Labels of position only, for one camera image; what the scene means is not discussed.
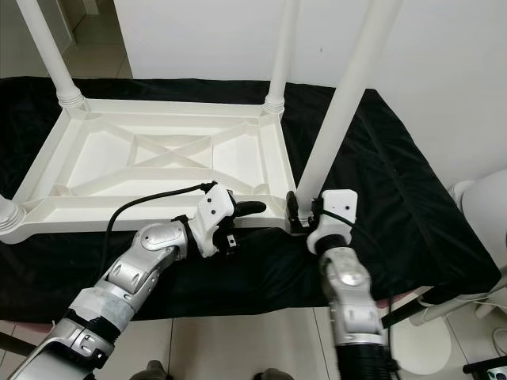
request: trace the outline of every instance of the black fabric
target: black fabric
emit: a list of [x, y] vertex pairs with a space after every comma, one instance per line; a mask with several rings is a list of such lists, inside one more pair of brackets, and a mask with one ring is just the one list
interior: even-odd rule
[[[76, 80], [86, 97], [153, 101], [261, 104], [267, 82], [205, 80]], [[282, 120], [296, 183], [334, 89], [288, 84]], [[59, 116], [49, 78], [0, 81], [0, 193], [16, 192]], [[499, 271], [414, 145], [401, 121], [375, 90], [367, 90], [325, 188], [358, 192], [357, 222], [380, 244], [379, 254], [353, 233], [353, 247], [385, 298], [422, 285], [437, 286], [439, 301], [488, 291]], [[113, 233], [111, 261], [132, 240]], [[303, 237], [259, 230], [242, 238], [235, 255], [187, 260], [164, 272], [139, 319], [259, 314], [323, 306], [317, 259]], [[36, 235], [0, 243], [0, 319], [44, 322], [61, 317], [95, 276], [102, 234]]]

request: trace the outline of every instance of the doorway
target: doorway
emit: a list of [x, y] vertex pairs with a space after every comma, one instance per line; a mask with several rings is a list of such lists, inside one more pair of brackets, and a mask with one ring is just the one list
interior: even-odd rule
[[63, 58], [73, 78], [132, 78], [114, 0], [59, 0], [74, 44]]

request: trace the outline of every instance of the black cloth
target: black cloth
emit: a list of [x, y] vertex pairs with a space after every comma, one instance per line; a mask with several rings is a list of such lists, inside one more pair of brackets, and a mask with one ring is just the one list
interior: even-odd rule
[[[76, 80], [88, 98], [261, 104], [268, 82]], [[282, 120], [296, 183], [334, 89], [288, 84]], [[49, 78], [0, 81], [0, 193], [10, 198], [60, 114]], [[381, 257], [360, 234], [353, 247], [373, 277], [376, 299], [437, 286], [441, 300], [488, 291], [500, 273], [401, 121], [372, 89], [365, 92], [325, 188], [359, 194], [357, 223], [378, 241]], [[245, 233], [228, 257], [173, 264], [138, 319], [259, 314], [323, 306], [317, 260], [304, 237], [282, 230]], [[110, 260], [132, 232], [112, 234]], [[60, 318], [97, 275], [102, 233], [35, 235], [0, 243], [0, 319]]]

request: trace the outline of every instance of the white wall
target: white wall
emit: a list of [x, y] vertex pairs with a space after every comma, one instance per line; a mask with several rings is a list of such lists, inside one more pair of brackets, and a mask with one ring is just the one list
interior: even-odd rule
[[[115, 4], [135, 78], [269, 79], [281, 0]], [[289, 81], [336, 86], [367, 4], [302, 0]], [[505, 20], [506, 0], [406, 0], [370, 82], [446, 185], [507, 167]]]
[[[60, 51], [72, 41], [57, 0], [39, 0]], [[16, 0], [0, 0], [0, 78], [44, 76], [46, 68], [17, 7]]]

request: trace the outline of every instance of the black cable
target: black cable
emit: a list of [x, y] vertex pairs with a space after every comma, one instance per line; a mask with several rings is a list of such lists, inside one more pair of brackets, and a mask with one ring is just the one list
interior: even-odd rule
[[179, 190], [173, 190], [172, 192], [160, 192], [158, 194], [153, 194], [151, 196], [144, 196], [143, 198], [139, 198], [139, 199], [133, 200], [129, 203], [126, 203], [122, 207], [120, 207], [118, 210], [114, 211], [114, 214], [112, 214], [111, 219], [109, 220], [108, 226], [105, 229], [105, 233], [104, 233], [104, 241], [102, 243], [102, 252], [101, 252], [101, 261], [100, 261], [100, 266], [99, 266], [99, 271], [98, 271], [98, 279], [100, 279], [101, 276], [104, 274], [105, 263], [108, 258], [109, 235], [111, 234], [112, 226], [114, 225], [114, 222], [116, 221], [116, 219], [118, 218], [118, 216], [122, 212], [127, 210], [129, 207], [135, 206], [136, 204], [148, 202], [149, 200], [156, 200], [158, 198], [164, 198], [167, 196], [177, 196], [180, 194], [185, 194], [186, 192], [194, 192], [196, 190], [203, 190], [203, 191], [207, 192], [215, 184], [216, 184], [216, 182], [210, 182], [207, 184], [197, 184], [197, 185], [192, 186], [190, 188], [181, 188]]
[[[383, 266], [384, 266], [384, 270], [386, 272], [389, 272], [389, 265], [387, 264], [386, 257], [383, 255], [382, 249], [380, 248], [380, 246], [378, 245], [378, 243], [376, 242], [376, 240], [374, 239], [374, 237], [372, 235], [370, 235], [369, 232], [367, 232], [363, 228], [359, 227], [356, 223], [350, 222], [348, 219], [346, 219], [346, 218], [344, 218], [344, 217], [342, 217], [340, 215], [334, 214], [331, 211], [328, 211], [328, 210], [319, 210], [318, 213], [319, 214], [323, 214], [323, 215], [327, 215], [327, 216], [329, 216], [331, 218], [334, 218], [334, 219], [337, 219], [340, 222], [343, 222], [347, 226], [351, 227], [353, 230], [359, 232], [361, 235], [363, 235], [363, 237], [366, 238], [366, 240], [368, 240], [368, 242], [378, 251], [380, 257], [382, 258], [382, 263], [383, 263]], [[391, 314], [392, 309], [393, 309], [392, 286], [388, 287], [387, 301], [388, 301], [388, 309], [387, 310], [388, 310], [388, 313]], [[389, 360], [391, 361], [391, 363], [394, 363], [395, 361], [393, 360], [393, 357], [392, 357], [392, 345], [391, 345], [391, 341], [392, 341], [392, 330], [391, 330], [391, 326], [389, 326], [389, 327], [387, 327], [387, 354], [388, 354], [388, 357], [389, 357]], [[398, 369], [397, 368], [393, 368], [393, 371], [395, 373], [396, 378], [398, 380], [401, 379], [400, 376], [399, 376], [399, 373], [398, 373]]]

